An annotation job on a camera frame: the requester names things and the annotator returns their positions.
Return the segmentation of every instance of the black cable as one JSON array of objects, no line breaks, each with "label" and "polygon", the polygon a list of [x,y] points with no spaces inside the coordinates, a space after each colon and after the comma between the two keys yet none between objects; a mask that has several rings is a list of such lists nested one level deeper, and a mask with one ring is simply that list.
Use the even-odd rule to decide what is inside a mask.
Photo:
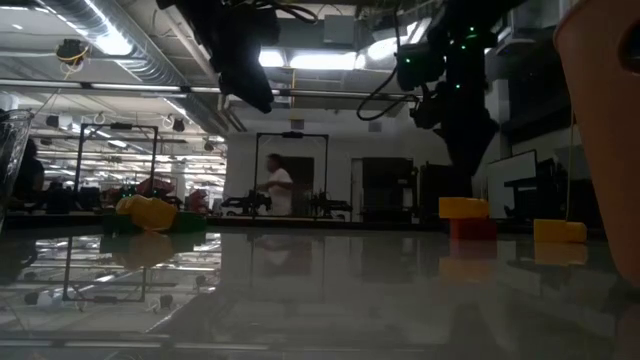
[{"label": "black cable", "polygon": [[[395,32],[396,32],[396,46],[398,48],[398,52],[400,51],[400,25],[398,24],[398,10],[400,10],[400,4],[401,3],[402,3],[401,1],[398,1],[396,3],[396,6],[393,8],[393,26],[394,26]],[[413,94],[407,94],[407,95],[401,97],[400,99],[394,101],[386,109],[382,110],[380,113],[378,113],[376,115],[365,117],[365,116],[362,116],[360,114],[360,112],[362,111],[362,108],[369,101],[371,101],[376,95],[378,95],[380,93],[380,91],[382,91],[382,89],[391,82],[391,80],[393,80],[393,77],[396,75],[397,72],[398,72],[398,66],[396,65],[393,68],[393,71],[391,71],[391,74],[389,74],[389,77],[387,77],[382,82],[382,84],[380,84],[380,86],[378,86],[375,90],[373,90],[373,92],[371,94],[367,95],[367,97],[362,100],[362,102],[360,103],[360,106],[358,106],[358,110],[356,111],[356,116],[358,117],[358,119],[360,119],[362,121],[378,120],[379,118],[383,117],[386,113],[391,111],[398,104],[400,104],[401,102],[407,101],[408,99],[413,99],[416,102],[416,106],[418,105],[418,103],[420,102],[420,99],[417,96],[413,95]]]},{"label": "black cable", "polygon": [[253,6],[255,6],[256,8],[271,6],[272,8],[284,11],[294,18],[307,24],[316,24],[318,22],[318,15],[316,15],[313,11],[298,5],[284,5],[275,0],[256,0],[253,2]]},{"label": "black cable", "polygon": [[340,15],[344,15],[344,14],[342,13],[342,10],[340,10],[340,8],[339,8],[339,7],[337,7],[337,6],[333,5],[333,4],[323,4],[322,6],[320,6],[320,9],[318,9],[318,11],[316,12],[316,15],[320,16],[320,13],[322,12],[322,10],[323,10],[325,7],[327,7],[327,6],[331,6],[332,8],[336,9],[336,11],[338,11],[338,13],[339,13]]}]

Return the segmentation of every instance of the glossy table surface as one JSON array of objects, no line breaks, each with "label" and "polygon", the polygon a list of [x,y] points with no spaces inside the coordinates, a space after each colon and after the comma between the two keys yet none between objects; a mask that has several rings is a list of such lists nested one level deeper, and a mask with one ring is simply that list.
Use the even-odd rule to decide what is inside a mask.
[{"label": "glossy table surface", "polygon": [[5,234],[1,359],[640,359],[602,241],[100,232]]}]

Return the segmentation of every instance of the white shirt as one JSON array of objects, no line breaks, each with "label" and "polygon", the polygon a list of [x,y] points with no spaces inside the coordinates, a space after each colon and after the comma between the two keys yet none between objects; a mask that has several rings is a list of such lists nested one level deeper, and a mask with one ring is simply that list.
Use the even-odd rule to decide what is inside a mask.
[{"label": "white shirt", "polygon": [[[293,183],[289,173],[283,168],[274,171],[269,176],[269,181]],[[271,215],[291,215],[291,190],[280,186],[272,186],[269,188],[269,196],[271,197]]]}]

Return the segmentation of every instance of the wire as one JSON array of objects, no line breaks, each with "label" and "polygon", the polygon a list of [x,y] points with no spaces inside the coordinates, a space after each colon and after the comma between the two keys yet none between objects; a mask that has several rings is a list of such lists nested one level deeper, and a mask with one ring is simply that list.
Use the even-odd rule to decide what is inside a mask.
[{"label": "wire", "polygon": [[571,200],[571,168],[573,168],[573,124],[576,121],[576,114],[571,109],[571,130],[569,131],[571,139],[569,139],[569,169],[567,169],[567,213],[565,221],[569,221],[570,200]]},{"label": "wire", "polygon": [[331,6],[332,8],[336,9],[336,11],[338,11],[338,14],[344,15],[342,13],[342,10],[340,10],[339,7],[337,7],[337,6],[333,5],[333,4],[324,4],[324,5],[320,6],[320,9],[318,9],[318,11],[316,12],[316,16],[320,16],[320,13],[322,12],[322,9],[324,9],[326,6]]},{"label": "wire", "polygon": [[298,5],[284,5],[275,0],[255,0],[253,2],[253,6],[255,6],[257,9],[271,6],[272,8],[284,11],[294,18],[307,24],[316,24],[318,22],[318,15],[316,15],[313,11]]},{"label": "wire", "polygon": [[393,77],[396,75],[396,72],[398,72],[398,68],[394,67],[393,71],[391,72],[391,74],[389,74],[389,77],[387,77],[387,79],[385,81],[383,81],[382,84],[380,84],[380,86],[378,86],[375,90],[373,90],[373,92],[371,94],[367,95],[367,97],[364,98],[364,100],[362,100],[362,102],[360,103],[360,106],[358,106],[358,110],[356,111],[356,116],[358,116],[358,119],[360,119],[362,121],[378,120],[379,118],[383,117],[386,113],[391,111],[394,107],[396,107],[401,102],[407,101],[408,99],[413,99],[416,103],[420,102],[420,99],[417,96],[415,96],[413,94],[407,94],[407,95],[401,97],[400,99],[394,101],[386,109],[382,110],[380,113],[378,113],[376,115],[365,117],[365,116],[362,116],[362,114],[360,114],[360,112],[362,112],[362,108],[369,101],[371,101],[376,95],[378,95],[380,93],[380,91],[391,82],[391,80],[393,80]]},{"label": "wire", "polygon": [[[398,1],[396,3],[396,5],[394,6],[394,8],[393,8],[393,27],[394,27],[395,33],[396,33],[397,52],[400,52],[400,25],[399,25],[399,22],[398,22],[398,10],[400,10],[400,5],[401,4],[402,4],[402,1]],[[401,97],[400,99],[394,101],[386,109],[382,110],[380,113],[378,113],[376,115],[365,117],[365,116],[362,116],[360,114],[360,112],[362,112],[362,108],[369,101],[371,101],[376,95],[378,95],[380,93],[380,91],[382,91],[382,89],[384,87],[386,87],[391,82],[391,80],[393,80],[393,77],[396,75],[397,72],[398,72],[398,66],[396,65],[393,68],[393,71],[391,71],[391,74],[389,74],[389,77],[387,77],[382,82],[382,84],[380,84],[380,86],[378,86],[375,90],[373,90],[373,92],[371,94],[367,95],[367,97],[362,100],[362,102],[360,103],[360,106],[358,106],[358,110],[356,111],[356,116],[358,116],[358,119],[360,119],[362,121],[374,121],[374,120],[377,120],[377,119],[383,117],[389,111],[391,111],[398,104],[400,104],[401,102],[407,101],[408,99],[413,99],[416,102],[416,105],[418,105],[418,103],[420,102],[420,99],[417,96],[413,95],[413,94],[407,94],[407,95]]]}]

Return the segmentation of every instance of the fluorescent light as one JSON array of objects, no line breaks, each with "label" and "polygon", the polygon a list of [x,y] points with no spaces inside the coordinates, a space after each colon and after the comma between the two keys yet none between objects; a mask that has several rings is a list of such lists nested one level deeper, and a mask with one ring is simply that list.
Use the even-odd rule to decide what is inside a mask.
[{"label": "fluorescent light", "polygon": [[185,110],[183,107],[174,104],[172,101],[170,101],[167,98],[162,98],[162,100],[164,100],[167,104],[171,105],[172,108],[174,108],[177,112],[182,114],[182,116],[184,116],[187,120],[193,121],[193,119],[189,117],[189,114],[187,114],[187,110]]},{"label": "fluorescent light", "polygon": [[411,38],[409,39],[409,44],[417,44],[420,41],[420,39],[422,39],[424,32],[427,31],[427,27],[429,27],[430,23],[431,23],[431,19],[427,18],[427,19],[422,19],[419,22],[416,21],[413,24],[410,24],[409,26],[407,26],[407,34],[409,34],[409,36],[411,36],[411,33],[413,33],[413,29],[416,26],[418,27],[418,29],[416,29],[415,34],[413,34],[413,36],[411,36]]},{"label": "fluorescent light", "polygon": [[195,92],[195,93],[211,93],[211,94],[220,94],[220,88],[212,88],[212,87],[202,87],[202,86],[196,86],[196,87],[192,87],[191,91]]},{"label": "fluorescent light", "polygon": [[164,85],[93,84],[92,87],[98,90],[180,91],[179,86]]},{"label": "fluorescent light", "polygon": [[358,55],[354,67],[356,69],[364,69],[367,66],[367,58],[363,54]]},{"label": "fluorescent light", "polygon": [[507,26],[506,28],[504,28],[504,30],[502,30],[500,34],[498,34],[498,42],[501,42],[502,40],[504,40],[504,38],[509,36],[509,34],[511,34],[511,31],[511,26]]},{"label": "fluorescent light", "polygon": [[38,80],[14,80],[0,79],[0,85],[4,86],[34,86],[47,88],[80,89],[82,86],[77,82],[62,81],[38,81]]},{"label": "fluorescent light", "polygon": [[382,60],[387,56],[393,55],[397,48],[396,39],[388,38],[371,44],[369,49],[367,49],[367,55],[373,60]]},{"label": "fluorescent light", "polygon": [[290,66],[295,69],[309,70],[353,70],[356,53],[346,54],[304,54],[291,60]]},{"label": "fluorescent light", "polygon": [[[430,23],[431,23],[431,19],[422,19],[419,22],[416,21],[414,23],[409,24],[407,26],[408,35],[400,37],[400,44],[406,44],[407,42],[410,44],[415,44],[418,41],[420,41],[420,39],[424,35],[424,32],[427,30],[427,27],[429,27]],[[396,38],[390,37],[388,39],[376,41],[371,46],[369,46],[369,49],[367,49],[367,55],[371,59],[377,61],[377,60],[382,60],[387,56],[393,55],[393,53],[397,49],[398,49],[398,46],[396,44]]]},{"label": "fluorescent light", "polygon": [[84,0],[87,5],[100,17],[106,24],[107,32],[105,35],[98,37],[95,45],[107,55],[128,55],[133,51],[133,46],[122,36],[115,26],[107,19],[107,17],[93,3],[95,0]]},{"label": "fluorescent light", "polygon": [[29,8],[23,6],[0,6],[2,10],[29,10]]},{"label": "fluorescent light", "polygon": [[283,67],[284,58],[279,50],[262,50],[259,57],[260,65],[263,67]]},{"label": "fluorescent light", "polygon": [[121,148],[126,148],[126,147],[129,146],[126,143],[124,143],[124,142],[122,142],[120,140],[111,140],[111,141],[109,141],[109,144],[115,145],[115,146],[121,147]]}]

